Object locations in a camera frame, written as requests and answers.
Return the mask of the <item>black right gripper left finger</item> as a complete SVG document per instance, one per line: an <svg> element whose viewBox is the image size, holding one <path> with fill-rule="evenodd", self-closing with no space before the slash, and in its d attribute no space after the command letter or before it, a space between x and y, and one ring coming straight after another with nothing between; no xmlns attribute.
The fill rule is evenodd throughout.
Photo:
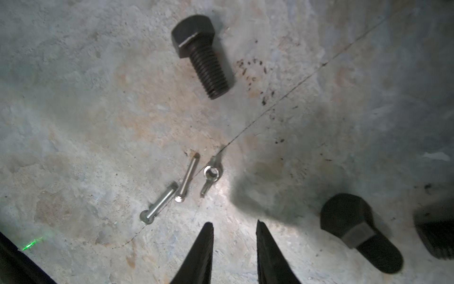
<svg viewBox="0 0 454 284"><path fill-rule="evenodd" d="M206 222L171 284L210 284L214 226Z"/></svg>

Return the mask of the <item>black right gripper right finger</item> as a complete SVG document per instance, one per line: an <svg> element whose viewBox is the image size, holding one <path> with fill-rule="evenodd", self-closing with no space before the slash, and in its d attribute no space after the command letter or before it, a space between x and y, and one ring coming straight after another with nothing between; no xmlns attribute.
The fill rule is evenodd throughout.
<svg viewBox="0 0 454 284"><path fill-rule="evenodd" d="M260 220L257 221L256 236L259 284L301 284L268 227Z"/></svg>

